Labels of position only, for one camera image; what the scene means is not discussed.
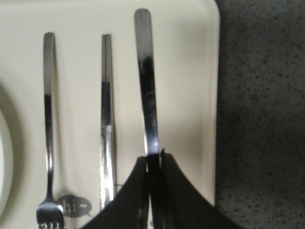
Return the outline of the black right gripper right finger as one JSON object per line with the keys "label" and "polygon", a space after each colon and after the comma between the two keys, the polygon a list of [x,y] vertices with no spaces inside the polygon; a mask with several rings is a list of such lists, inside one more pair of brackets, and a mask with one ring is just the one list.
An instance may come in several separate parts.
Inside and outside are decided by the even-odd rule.
{"label": "black right gripper right finger", "polygon": [[155,229],[239,229],[191,184],[174,157],[164,151],[147,156]]}

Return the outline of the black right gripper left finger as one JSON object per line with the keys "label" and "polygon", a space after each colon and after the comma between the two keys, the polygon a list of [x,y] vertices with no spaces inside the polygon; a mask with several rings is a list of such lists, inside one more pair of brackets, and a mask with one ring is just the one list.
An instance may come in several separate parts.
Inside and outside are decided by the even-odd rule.
{"label": "black right gripper left finger", "polygon": [[147,158],[138,157],[132,172],[120,191],[84,229],[148,228],[151,185],[146,172]]}

